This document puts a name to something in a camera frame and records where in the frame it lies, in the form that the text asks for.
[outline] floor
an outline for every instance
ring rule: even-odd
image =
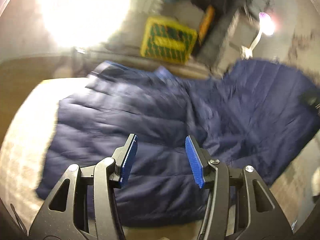
[[[15,112],[39,82],[72,75],[68,68],[60,68],[61,61],[68,64],[64,56],[69,56],[70,51],[55,44],[43,26],[36,4],[37,0],[11,0],[0,18],[0,142]],[[320,15],[313,3],[310,0],[272,0],[270,13],[276,20],[276,31],[273,36],[261,38],[253,56],[294,65],[320,85]],[[227,46],[218,66],[220,73],[240,58],[238,48],[249,46],[256,32],[257,28],[245,17],[240,18],[231,45]],[[178,73],[180,70],[173,68],[173,71]],[[313,208],[310,180],[320,165],[319,142],[320,135],[317,135],[288,167],[284,180],[277,182],[280,189],[290,181],[296,181],[296,187],[287,190],[294,190],[295,197],[289,193],[278,198],[289,221],[297,220],[296,227]],[[287,210],[288,202],[294,203],[296,208]]]

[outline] navy blue comforter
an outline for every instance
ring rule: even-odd
[[[320,118],[298,99],[315,89],[313,83],[296,69],[266,61],[239,61],[218,81],[112,62],[100,64],[89,78],[86,88],[60,101],[36,192],[45,199],[69,165],[94,165],[135,133],[136,161],[127,185],[116,191],[126,226],[203,217],[207,192],[194,182],[187,135],[230,166],[252,165],[271,185],[320,127]]]

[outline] black object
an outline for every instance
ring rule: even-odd
[[[212,71],[222,57],[237,25],[238,12],[252,0],[191,0],[191,2],[206,11],[209,5],[215,9],[215,17],[210,24],[203,42],[195,44],[192,55],[197,62],[203,63]]]
[[[300,100],[320,116],[320,94],[318,90],[308,90],[300,96]]]
[[[193,136],[188,139],[203,167],[204,187],[210,189],[198,240],[276,240],[292,235],[282,209],[253,167],[229,168],[212,159]],[[226,237],[230,186],[236,188],[236,220],[234,234]]]
[[[313,196],[313,197],[312,197],[312,200],[313,200],[314,203],[316,203],[316,202],[319,200],[319,198],[320,198],[320,195],[318,195],[318,196]]]
[[[21,230],[13,217],[9,214],[0,199],[0,239],[28,240],[28,236]]]
[[[12,209],[12,212],[14,213],[14,216],[15,216],[15,218],[16,218],[16,221],[17,221],[18,226],[22,229],[22,231],[23,231],[26,235],[28,235],[28,231],[27,231],[25,225],[23,224],[21,218],[20,218],[19,215],[17,214],[14,206],[13,206],[12,204],[10,204],[10,207],[11,207],[11,209]]]
[[[136,135],[131,134],[123,147],[97,165],[79,168],[72,164],[54,186],[33,221],[31,239],[125,239],[114,188],[129,176],[137,152]],[[96,236],[89,234],[87,186],[93,185]]]

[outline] metal screw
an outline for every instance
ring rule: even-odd
[[[209,162],[210,162],[211,164],[213,164],[213,165],[217,165],[217,164],[220,163],[220,161],[219,161],[218,159],[211,159]]]
[[[69,171],[76,171],[78,167],[78,164],[71,164],[68,169]]]
[[[111,165],[113,162],[114,162],[114,158],[112,157],[107,157],[103,160],[103,162],[106,164],[106,165]]]
[[[248,166],[245,167],[245,170],[246,170],[247,172],[253,172],[253,171],[254,171],[254,168],[253,168],[252,166],[248,165]]]

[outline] blue gripper pad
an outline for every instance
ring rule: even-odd
[[[199,156],[196,152],[196,148],[193,145],[190,136],[186,138],[186,152],[195,182],[199,185],[200,188],[202,188],[204,186],[203,166],[200,162]]]
[[[135,135],[120,170],[120,187],[123,187],[129,179],[130,171],[136,157],[137,149],[138,143],[137,136]]]

